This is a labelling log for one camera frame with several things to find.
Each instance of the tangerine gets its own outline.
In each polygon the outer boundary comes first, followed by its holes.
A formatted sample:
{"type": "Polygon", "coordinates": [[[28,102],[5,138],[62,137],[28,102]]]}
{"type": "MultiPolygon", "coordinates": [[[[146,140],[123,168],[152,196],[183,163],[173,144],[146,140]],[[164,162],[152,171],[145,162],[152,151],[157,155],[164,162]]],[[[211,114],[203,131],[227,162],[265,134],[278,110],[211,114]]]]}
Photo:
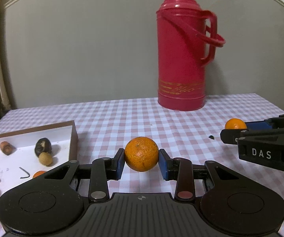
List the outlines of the tangerine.
{"type": "Polygon", "coordinates": [[[232,118],[225,124],[225,129],[247,129],[246,124],[243,120],[238,118],[232,118]]]}
{"type": "Polygon", "coordinates": [[[45,172],[46,172],[46,171],[43,171],[43,170],[38,171],[38,172],[36,172],[36,173],[33,175],[32,178],[36,178],[37,176],[42,175],[42,174],[44,174],[45,172]]]}
{"type": "Polygon", "coordinates": [[[148,137],[136,137],[128,142],[124,150],[127,165],[138,172],[145,172],[158,163],[158,147],[148,137]]]}

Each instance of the circular pad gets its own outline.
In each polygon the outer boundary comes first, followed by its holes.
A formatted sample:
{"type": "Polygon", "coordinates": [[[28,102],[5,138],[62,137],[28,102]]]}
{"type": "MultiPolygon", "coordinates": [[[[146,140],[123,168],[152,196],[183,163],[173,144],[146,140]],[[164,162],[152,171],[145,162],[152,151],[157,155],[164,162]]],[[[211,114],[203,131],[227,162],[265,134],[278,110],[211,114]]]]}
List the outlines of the circular pad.
{"type": "Polygon", "coordinates": [[[264,201],[255,194],[241,192],[228,197],[228,206],[240,214],[253,214],[264,207],[264,201]]]}
{"type": "Polygon", "coordinates": [[[284,221],[284,200],[264,187],[213,188],[200,202],[203,216],[228,235],[262,236],[284,221]]]}
{"type": "Polygon", "coordinates": [[[21,197],[19,206],[26,212],[39,213],[51,209],[56,198],[47,192],[36,191],[21,197]]]}
{"type": "Polygon", "coordinates": [[[0,197],[0,221],[6,229],[19,235],[47,235],[80,217],[83,200],[68,184],[62,180],[34,180],[0,197]]]}

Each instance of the small round fruit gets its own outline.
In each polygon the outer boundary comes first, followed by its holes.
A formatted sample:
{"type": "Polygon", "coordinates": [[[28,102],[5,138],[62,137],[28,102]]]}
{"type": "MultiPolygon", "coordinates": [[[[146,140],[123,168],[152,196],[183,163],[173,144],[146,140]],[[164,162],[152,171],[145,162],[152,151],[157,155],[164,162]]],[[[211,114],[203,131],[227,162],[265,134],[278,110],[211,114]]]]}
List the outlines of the small round fruit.
{"type": "Polygon", "coordinates": [[[157,164],[158,147],[150,138],[136,137],[126,145],[124,156],[131,169],[145,172],[157,164]]]}
{"type": "Polygon", "coordinates": [[[51,154],[48,154],[47,152],[42,152],[39,155],[39,161],[42,165],[49,166],[50,164],[52,164],[53,158],[51,154]]]}
{"type": "Polygon", "coordinates": [[[37,176],[42,175],[42,174],[44,174],[45,172],[46,172],[46,171],[43,171],[43,170],[38,171],[38,172],[36,172],[36,173],[33,175],[32,178],[36,178],[37,176]]]}
{"type": "Polygon", "coordinates": [[[225,124],[225,129],[247,129],[244,121],[238,118],[232,118],[228,120],[225,124]]]}

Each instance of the thermos lid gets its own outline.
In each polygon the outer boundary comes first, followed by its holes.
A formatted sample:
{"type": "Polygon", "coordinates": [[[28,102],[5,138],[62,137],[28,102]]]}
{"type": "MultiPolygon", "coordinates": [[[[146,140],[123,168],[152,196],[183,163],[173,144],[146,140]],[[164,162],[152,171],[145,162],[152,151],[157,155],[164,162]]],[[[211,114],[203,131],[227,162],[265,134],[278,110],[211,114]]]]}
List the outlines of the thermos lid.
{"type": "Polygon", "coordinates": [[[161,5],[160,10],[171,8],[201,10],[199,4],[195,0],[165,0],[161,5]]]}

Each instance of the black wire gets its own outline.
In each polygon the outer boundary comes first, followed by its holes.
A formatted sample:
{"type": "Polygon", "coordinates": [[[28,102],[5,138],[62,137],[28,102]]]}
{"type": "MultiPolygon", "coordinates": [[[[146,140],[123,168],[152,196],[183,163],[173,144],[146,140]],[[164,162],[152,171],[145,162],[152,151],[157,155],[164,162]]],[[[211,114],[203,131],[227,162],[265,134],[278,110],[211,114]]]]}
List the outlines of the black wire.
{"type": "Polygon", "coordinates": [[[20,177],[20,179],[24,179],[24,178],[29,178],[30,177],[30,174],[27,172],[27,171],[25,171],[22,167],[19,167],[22,171],[24,171],[24,172],[26,172],[27,174],[28,174],[28,176],[26,176],[26,177],[20,177]]]}

